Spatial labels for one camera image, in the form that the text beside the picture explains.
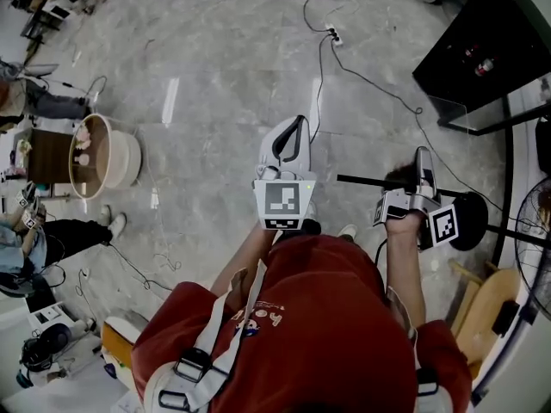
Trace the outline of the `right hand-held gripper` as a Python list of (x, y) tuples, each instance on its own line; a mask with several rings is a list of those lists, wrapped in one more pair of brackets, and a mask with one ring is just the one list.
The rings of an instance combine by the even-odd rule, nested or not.
[(389, 219), (403, 219), (410, 213), (422, 213), (424, 222), (418, 230), (418, 248), (427, 250), (450, 243), (459, 237), (455, 206), (444, 205), (437, 190), (430, 150), (419, 146), (415, 154), (416, 188), (384, 190), (375, 209), (374, 225)]

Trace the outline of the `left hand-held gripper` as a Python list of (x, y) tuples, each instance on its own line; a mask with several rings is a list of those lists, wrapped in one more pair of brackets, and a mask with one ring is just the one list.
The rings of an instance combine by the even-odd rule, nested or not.
[(261, 143), (253, 191), (265, 230), (298, 231), (306, 218), (317, 176), (311, 169), (310, 126), (304, 115), (288, 118)]

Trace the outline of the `person's left forearm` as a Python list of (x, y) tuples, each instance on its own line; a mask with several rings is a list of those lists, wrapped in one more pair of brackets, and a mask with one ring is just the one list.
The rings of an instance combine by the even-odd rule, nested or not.
[(247, 271), (247, 279), (254, 280), (257, 265), (268, 255), (275, 237), (276, 231), (265, 230), (257, 223), (214, 280), (210, 291), (218, 297), (224, 294), (228, 290), (233, 276), (242, 269)]

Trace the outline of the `person's right forearm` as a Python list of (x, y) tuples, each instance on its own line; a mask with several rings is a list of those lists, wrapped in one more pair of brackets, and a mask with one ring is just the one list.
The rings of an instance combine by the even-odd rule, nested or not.
[(412, 212), (403, 219), (388, 219), (385, 223), (387, 284), (401, 299), (415, 328), (426, 322), (418, 257), (418, 230), (423, 220), (422, 213)]

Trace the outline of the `black metal cabinet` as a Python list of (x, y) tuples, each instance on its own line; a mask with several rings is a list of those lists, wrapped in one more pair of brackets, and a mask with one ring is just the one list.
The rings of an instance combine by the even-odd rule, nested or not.
[[(478, 45), (474, 58), (465, 49)], [(477, 77), (475, 67), (494, 59), (494, 69)], [(471, 126), (468, 116), (540, 77), (551, 74), (551, 0), (467, 0), (412, 75), (427, 96), (460, 103), (467, 116), (455, 121), (481, 136), (502, 130), (505, 115), (488, 126)], [(517, 125), (551, 114), (551, 102), (508, 118)]]

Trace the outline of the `person's right hand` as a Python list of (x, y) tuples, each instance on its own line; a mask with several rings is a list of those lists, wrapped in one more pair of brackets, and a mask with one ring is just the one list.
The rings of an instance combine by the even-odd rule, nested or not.
[(417, 180), (417, 169), (414, 162), (395, 167), (385, 176), (386, 181), (413, 184)]

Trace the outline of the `black round stand base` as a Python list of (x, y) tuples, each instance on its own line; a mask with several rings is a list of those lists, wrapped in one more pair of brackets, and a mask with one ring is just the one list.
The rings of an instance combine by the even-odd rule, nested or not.
[(453, 199), (459, 237), (456, 250), (476, 247), (487, 232), (514, 241), (514, 262), (526, 286), (529, 299), (551, 321), (551, 177), (539, 181), (524, 197), (512, 230), (489, 223), (485, 198), (474, 191), (443, 189)]

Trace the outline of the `person's black trousers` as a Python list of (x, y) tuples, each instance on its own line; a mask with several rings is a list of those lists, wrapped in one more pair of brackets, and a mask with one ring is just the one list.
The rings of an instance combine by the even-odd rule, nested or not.
[(275, 238), (274, 244), (281, 243), (292, 237), (318, 236), (321, 234), (321, 225), (315, 219), (304, 219), (299, 230), (285, 230)]

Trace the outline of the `white power strip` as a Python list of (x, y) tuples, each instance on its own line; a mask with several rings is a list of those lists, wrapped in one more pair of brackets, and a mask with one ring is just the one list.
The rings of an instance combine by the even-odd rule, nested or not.
[(326, 32), (331, 36), (332, 45), (336, 47), (340, 47), (344, 44), (342, 36), (332, 24), (326, 23), (325, 29), (326, 29)]

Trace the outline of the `round wooden tub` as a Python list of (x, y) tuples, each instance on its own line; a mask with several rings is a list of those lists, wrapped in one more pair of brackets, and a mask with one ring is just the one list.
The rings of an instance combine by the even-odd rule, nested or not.
[[(81, 125), (87, 126), (91, 136), (91, 145), (84, 151), (75, 148), (75, 134)], [(83, 119), (73, 134), (69, 154), (71, 185), (77, 197), (93, 200), (106, 189), (123, 190), (133, 185), (142, 165), (135, 132), (132, 124), (99, 113)], [(90, 155), (88, 166), (75, 162), (82, 153)]]

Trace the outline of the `black box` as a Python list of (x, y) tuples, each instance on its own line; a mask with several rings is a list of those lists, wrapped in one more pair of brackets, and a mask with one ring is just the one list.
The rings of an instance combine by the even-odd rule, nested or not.
[(500, 307), (498, 315), (492, 325), (496, 336), (505, 336), (517, 315), (520, 305), (515, 300), (506, 300)]

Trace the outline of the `person's red shirt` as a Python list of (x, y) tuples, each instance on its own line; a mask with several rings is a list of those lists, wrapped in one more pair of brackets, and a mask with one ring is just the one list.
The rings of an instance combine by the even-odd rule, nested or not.
[(449, 327), (413, 327), (354, 240), (274, 241), (254, 280), (242, 269), (219, 297), (183, 282), (165, 300), (132, 352), (146, 413), (467, 413)]

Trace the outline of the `dark brown wooden cabinet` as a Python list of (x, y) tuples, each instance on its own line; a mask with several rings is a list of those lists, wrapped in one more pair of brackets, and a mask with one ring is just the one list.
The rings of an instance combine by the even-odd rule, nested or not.
[(36, 184), (70, 183), (69, 154), (72, 136), (33, 129), (28, 154), (28, 180)]

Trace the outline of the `black metal desk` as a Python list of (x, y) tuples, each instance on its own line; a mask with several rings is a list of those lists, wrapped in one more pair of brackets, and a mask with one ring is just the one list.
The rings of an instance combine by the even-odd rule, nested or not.
[(30, 17), (24, 24), (20, 36), (38, 45), (44, 43), (48, 31), (59, 31), (61, 23), (67, 20), (72, 12), (63, 8), (54, 0), (33, 0), (30, 4)]

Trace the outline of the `white open box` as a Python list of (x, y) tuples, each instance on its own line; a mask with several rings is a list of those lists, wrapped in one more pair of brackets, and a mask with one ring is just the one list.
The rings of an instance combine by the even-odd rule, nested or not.
[(65, 312), (61, 303), (46, 306), (28, 314), (28, 321), (32, 331), (41, 333), (51, 325), (63, 323)]

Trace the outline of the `black round device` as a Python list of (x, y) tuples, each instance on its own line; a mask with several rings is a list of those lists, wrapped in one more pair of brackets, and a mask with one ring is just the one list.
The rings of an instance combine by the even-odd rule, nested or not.
[(53, 357), (63, 351), (71, 339), (68, 326), (51, 325), (38, 337), (29, 338), (23, 343), (20, 363), (30, 372), (47, 370), (53, 363)]

